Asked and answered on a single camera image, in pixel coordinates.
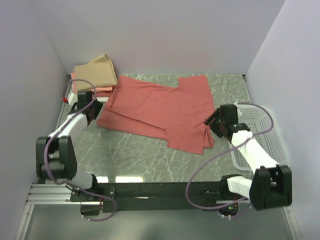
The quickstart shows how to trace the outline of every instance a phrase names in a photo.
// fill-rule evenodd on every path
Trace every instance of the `pink folded cloth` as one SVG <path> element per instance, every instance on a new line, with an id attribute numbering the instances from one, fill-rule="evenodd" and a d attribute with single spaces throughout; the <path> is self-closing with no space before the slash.
<path id="1" fill-rule="evenodd" d="M 204 124 L 215 110 L 207 77 L 180 77 L 178 82 L 178 87 L 168 87 L 120 76 L 96 124 L 203 154 L 214 145 L 210 127 Z"/>
<path id="2" fill-rule="evenodd" d="M 76 79 L 76 74 L 73 72 L 71 73 L 71 79 Z M 110 97 L 113 91 L 113 87 L 112 86 L 106 86 L 106 87 L 96 87 L 96 96 L 97 97 Z M 75 94 L 78 93 L 77 91 L 77 82 L 74 81 L 72 83 L 72 92 L 74 92 Z"/>

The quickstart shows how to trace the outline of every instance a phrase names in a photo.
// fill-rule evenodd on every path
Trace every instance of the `marble tabletop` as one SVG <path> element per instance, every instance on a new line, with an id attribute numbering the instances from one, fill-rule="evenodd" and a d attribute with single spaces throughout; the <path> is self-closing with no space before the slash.
<path id="1" fill-rule="evenodd" d="M 164 86 L 177 87 L 179 77 L 197 74 L 126 74 L 131 78 Z M 249 102 L 249 94 L 240 74 L 206 74 L 215 107 L 234 102 Z M 60 124 L 70 106 L 65 104 Z M 186 182 L 205 161 L 229 148 L 227 139 L 215 139 L 213 148 L 203 155 L 167 147 L 161 139 L 109 130 L 93 121 L 73 143 L 78 167 L 98 177 L 100 182 Z M 241 174 L 252 178 L 249 171 L 233 166 L 230 153 L 208 164 L 195 181 L 219 181 L 223 175 Z"/>

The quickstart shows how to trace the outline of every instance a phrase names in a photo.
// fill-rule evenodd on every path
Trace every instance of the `white wall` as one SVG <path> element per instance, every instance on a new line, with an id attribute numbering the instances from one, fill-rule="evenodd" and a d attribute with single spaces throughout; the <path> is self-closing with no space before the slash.
<path id="1" fill-rule="evenodd" d="M 67 74 L 25 0 L 0 1 L 0 239 L 14 238 Z"/>
<path id="2" fill-rule="evenodd" d="M 246 76 L 271 108 L 291 155 L 293 208 L 306 240 L 320 234 L 320 1 L 287 0 Z"/>
<path id="3" fill-rule="evenodd" d="M 246 74 L 285 0 L 28 0 L 64 67 Z"/>

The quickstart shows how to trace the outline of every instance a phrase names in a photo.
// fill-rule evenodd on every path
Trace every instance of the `beige folded cloth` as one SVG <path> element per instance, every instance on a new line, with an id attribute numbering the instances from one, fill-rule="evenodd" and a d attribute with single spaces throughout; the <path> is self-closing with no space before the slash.
<path id="1" fill-rule="evenodd" d="M 114 65 L 107 55 L 101 55 L 84 65 L 74 67 L 77 79 L 84 79 L 91 82 L 95 87 L 111 87 L 117 85 L 117 77 Z M 76 83 L 76 90 L 83 91 L 92 87 L 82 81 Z"/>

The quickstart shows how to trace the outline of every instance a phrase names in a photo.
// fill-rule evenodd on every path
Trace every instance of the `plastic basket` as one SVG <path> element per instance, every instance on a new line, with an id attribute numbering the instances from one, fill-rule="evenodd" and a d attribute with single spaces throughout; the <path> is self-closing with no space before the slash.
<path id="1" fill-rule="evenodd" d="M 237 103 L 235 103 L 235 105 L 238 108 L 239 123 L 247 124 L 254 134 L 270 128 L 271 121 L 262 109 L 252 105 L 239 105 Z M 256 136 L 255 139 L 280 165 L 290 166 L 288 154 L 284 149 L 284 144 L 276 123 L 270 132 Z M 232 151 L 231 157 L 235 168 L 243 171 L 252 171 L 249 164 L 238 150 Z"/>

